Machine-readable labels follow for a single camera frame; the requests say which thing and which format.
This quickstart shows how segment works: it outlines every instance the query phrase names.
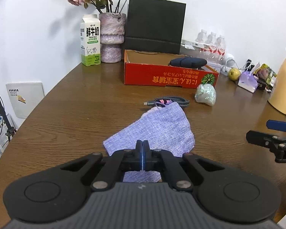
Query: water bottle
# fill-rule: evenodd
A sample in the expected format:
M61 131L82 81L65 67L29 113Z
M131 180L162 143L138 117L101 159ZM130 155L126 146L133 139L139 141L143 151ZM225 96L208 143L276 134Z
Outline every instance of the water bottle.
M215 60L217 52L216 33L211 32L205 43L210 45L208 50L206 51L207 60L210 62L216 62Z
M216 52L216 59L217 62L221 62L223 59L224 54L226 53L226 41L224 40L224 36L220 35L216 40L217 52Z
M208 40L208 37L206 35L206 30L202 29L201 32L197 36L196 42L205 43L207 40ZM199 57L205 59L206 58L205 52L206 52L206 49L201 48L199 50Z

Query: black paper bag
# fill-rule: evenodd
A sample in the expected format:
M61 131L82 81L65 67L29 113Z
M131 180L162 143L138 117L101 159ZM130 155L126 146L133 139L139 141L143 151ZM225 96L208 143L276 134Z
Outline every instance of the black paper bag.
M130 0L124 49L179 54L185 3Z

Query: red cardboard box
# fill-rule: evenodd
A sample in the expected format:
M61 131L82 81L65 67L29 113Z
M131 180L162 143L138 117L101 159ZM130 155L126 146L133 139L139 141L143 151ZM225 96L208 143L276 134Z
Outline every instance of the red cardboard box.
M215 86L219 73L209 66L204 70L169 66L172 59L183 55L138 52L124 52L124 84L178 86L196 89L199 84L210 83Z

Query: yellow pear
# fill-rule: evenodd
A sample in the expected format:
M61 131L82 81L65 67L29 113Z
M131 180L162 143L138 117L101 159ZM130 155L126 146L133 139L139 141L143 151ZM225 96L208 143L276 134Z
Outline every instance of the yellow pear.
M240 71L237 68L232 68L229 73L228 73L228 77L232 80L232 81L237 81L239 76L240 76Z

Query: pink marble vase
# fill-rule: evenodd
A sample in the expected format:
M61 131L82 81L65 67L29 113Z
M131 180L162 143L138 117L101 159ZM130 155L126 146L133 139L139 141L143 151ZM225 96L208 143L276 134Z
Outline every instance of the pink marble vase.
M101 13L101 62L121 61L121 44L124 42L126 14Z

